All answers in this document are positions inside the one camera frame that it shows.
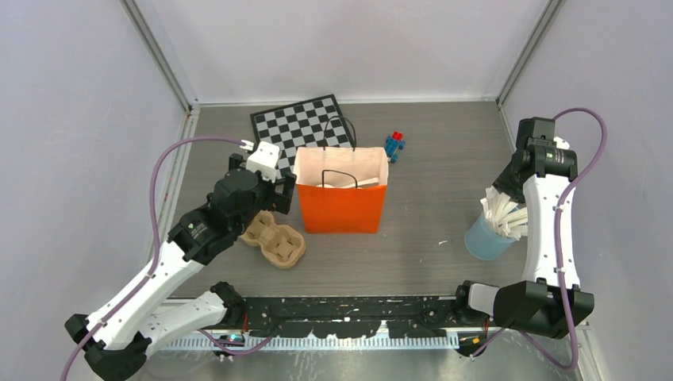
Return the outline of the orange paper bag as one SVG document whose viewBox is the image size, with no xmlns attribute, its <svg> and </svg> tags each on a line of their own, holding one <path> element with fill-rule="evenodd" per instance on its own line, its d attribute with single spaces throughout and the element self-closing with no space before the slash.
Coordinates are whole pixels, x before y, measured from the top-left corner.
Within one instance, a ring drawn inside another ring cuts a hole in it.
<svg viewBox="0 0 673 381">
<path fill-rule="evenodd" d="M 300 147 L 293 173 L 303 223 L 308 233 L 377 233 L 383 215 L 389 161 L 383 147 Z M 378 177 L 379 185 L 334 189 Z"/>
</svg>

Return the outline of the single white straw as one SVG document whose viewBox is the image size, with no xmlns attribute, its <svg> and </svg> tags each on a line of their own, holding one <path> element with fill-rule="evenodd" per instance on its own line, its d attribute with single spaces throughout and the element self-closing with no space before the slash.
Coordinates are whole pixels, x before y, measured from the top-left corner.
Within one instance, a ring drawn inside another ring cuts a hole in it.
<svg viewBox="0 0 673 381">
<path fill-rule="evenodd" d="M 329 183 L 322 183 L 319 184 L 319 187 L 324 187 L 324 188 L 334 188 L 334 189 L 350 189 L 350 188 L 367 188 L 367 187 L 376 187 L 379 185 L 379 178 L 374 177 L 370 179 L 365 179 L 363 181 L 358 181 L 358 182 L 350 182 L 346 184 L 341 184 L 341 185 L 332 185 Z"/>
</svg>

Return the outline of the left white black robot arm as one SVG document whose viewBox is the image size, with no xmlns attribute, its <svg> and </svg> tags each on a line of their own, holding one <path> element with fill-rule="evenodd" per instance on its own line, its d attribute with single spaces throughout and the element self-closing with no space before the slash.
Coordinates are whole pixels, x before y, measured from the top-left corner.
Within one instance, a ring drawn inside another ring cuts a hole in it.
<svg viewBox="0 0 673 381">
<path fill-rule="evenodd" d="M 230 248 L 261 211 L 287 214 L 295 177 L 288 172 L 275 190 L 280 153 L 271 145 L 247 159 L 229 157 L 229 169 L 206 203 L 186 214 L 160 245 L 159 255 L 114 298 L 95 312 L 74 314 L 65 323 L 91 370 L 103 380 L 127 380 L 147 358 L 178 338 L 212 325 L 237 327 L 244 300 L 219 282 L 191 302 L 157 313 L 180 285 Z"/>
</svg>

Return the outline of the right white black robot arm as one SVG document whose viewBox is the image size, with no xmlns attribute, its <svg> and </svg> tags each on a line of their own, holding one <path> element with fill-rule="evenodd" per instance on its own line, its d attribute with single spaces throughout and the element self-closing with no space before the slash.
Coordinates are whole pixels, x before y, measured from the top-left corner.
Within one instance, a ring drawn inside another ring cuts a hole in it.
<svg viewBox="0 0 673 381">
<path fill-rule="evenodd" d="M 572 252 L 574 193 L 568 187 L 578 176 L 577 155 L 556 137 L 554 120 L 520 121 L 514 154 L 492 187 L 527 208 L 522 280 L 504 287 L 469 280 L 459 285 L 452 306 L 458 323 L 491 318 L 501 327 L 561 339 L 569 333 L 567 314 L 573 325 L 591 314 L 594 296 L 582 291 Z"/>
</svg>

